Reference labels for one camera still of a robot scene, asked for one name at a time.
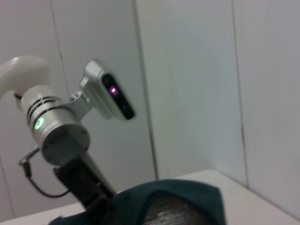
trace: white table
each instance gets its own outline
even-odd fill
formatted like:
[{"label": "white table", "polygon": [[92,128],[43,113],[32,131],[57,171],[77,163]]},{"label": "white table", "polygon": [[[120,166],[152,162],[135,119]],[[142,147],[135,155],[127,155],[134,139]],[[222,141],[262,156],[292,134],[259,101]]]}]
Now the white table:
[{"label": "white table", "polygon": [[[227,225],[300,225],[300,222],[215,170],[178,177],[219,187],[225,205]],[[25,216],[0,225],[47,225],[58,216],[82,212],[79,203]]]}]

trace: white wall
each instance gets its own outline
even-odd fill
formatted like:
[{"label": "white wall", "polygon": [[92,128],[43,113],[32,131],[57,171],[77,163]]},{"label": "white wall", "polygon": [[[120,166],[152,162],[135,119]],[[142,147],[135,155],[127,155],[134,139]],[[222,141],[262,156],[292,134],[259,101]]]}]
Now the white wall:
[{"label": "white wall", "polygon": [[137,1],[160,178],[246,184],[230,0]]},{"label": "white wall", "polygon": [[300,219],[300,2],[235,0],[249,187]]}]

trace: robotic arm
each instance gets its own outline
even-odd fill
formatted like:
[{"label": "robotic arm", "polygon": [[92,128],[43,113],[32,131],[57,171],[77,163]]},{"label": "robotic arm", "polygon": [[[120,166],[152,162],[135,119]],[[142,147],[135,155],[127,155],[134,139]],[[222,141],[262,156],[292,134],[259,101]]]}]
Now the robotic arm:
[{"label": "robotic arm", "polygon": [[0,66],[0,99],[15,91],[17,106],[37,142],[19,164],[30,179],[29,159],[41,151],[86,210],[105,214],[115,191],[88,155],[90,136],[80,121],[93,107],[106,119],[121,120],[133,119],[134,109],[114,75],[96,60],[85,67],[81,91],[68,99],[60,98],[48,84],[49,68],[42,58],[22,56]]}]

